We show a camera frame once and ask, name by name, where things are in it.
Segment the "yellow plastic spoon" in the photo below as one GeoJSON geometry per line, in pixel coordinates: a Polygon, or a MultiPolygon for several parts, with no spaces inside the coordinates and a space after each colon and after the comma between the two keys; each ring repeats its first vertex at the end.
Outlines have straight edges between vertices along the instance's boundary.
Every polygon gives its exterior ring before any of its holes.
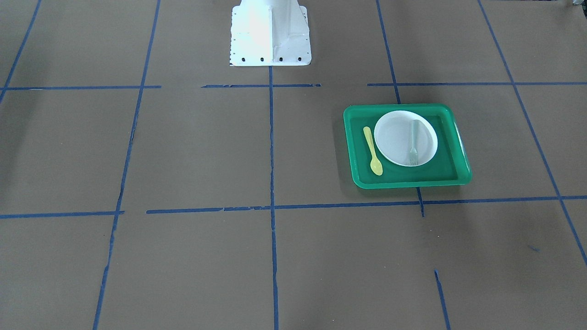
{"type": "Polygon", "coordinates": [[[380,162],[380,160],[376,154],[375,139],[373,137],[373,133],[371,132],[371,128],[369,128],[369,126],[364,126],[363,127],[363,134],[365,136],[365,142],[367,142],[367,146],[368,146],[368,149],[369,149],[369,152],[371,155],[369,167],[371,168],[371,171],[376,176],[382,176],[383,175],[383,165],[380,162]]]}

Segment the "green plastic tray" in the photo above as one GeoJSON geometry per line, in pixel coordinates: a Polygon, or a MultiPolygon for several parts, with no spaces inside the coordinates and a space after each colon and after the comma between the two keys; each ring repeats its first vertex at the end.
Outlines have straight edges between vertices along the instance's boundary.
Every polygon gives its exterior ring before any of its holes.
{"type": "Polygon", "coordinates": [[[453,111],[442,103],[350,106],[343,113],[343,121],[352,178],[362,189],[454,186],[467,184],[472,179],[471,165],[453,111]],[[369,167],[371,155],[363,127],[369,126],[374,136],[380,117],[397,110],[412,111],[430,122],[438,137],[438,150],[430,162],[404,167],[385,159],[375,144],[383,165],[383,175],[376,176],[369,167]]]}

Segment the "white round plate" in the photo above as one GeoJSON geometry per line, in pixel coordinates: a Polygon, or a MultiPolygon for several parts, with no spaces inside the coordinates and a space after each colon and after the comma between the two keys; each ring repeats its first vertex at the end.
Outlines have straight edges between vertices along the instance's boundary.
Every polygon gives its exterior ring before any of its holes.
{"type": "Polygon", "coordinates": [[[411,167],[409,161],[410,123],[418,120],[418,165],[430,162],[438,150],[436,131],[424,117],[412,111],[391,111],[377,121],[374,129],[374,140],[379,152],[388,161],[411,167]]]}

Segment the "pale green plastic fork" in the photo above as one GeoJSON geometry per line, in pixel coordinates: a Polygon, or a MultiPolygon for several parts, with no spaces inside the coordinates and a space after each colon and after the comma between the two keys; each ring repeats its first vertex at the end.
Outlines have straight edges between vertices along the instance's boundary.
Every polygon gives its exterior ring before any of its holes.
{"type": "Polygon", "coordinates": [[[419,133],[419,121],[413,120],[410,123],[410,150],[409,161],[411,166],[419,164],[419,152],[417,150],[417,136],[419,133]]]}

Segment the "white pedestal column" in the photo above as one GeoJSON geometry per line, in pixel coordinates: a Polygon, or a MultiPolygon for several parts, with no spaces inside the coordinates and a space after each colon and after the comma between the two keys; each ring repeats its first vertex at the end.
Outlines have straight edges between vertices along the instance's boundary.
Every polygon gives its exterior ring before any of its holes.
{"type": "Polygon", "coordinates": [[[231,66],[307,66],[308,11],[297,0],[242,0],[231,11],[231,66]]]}

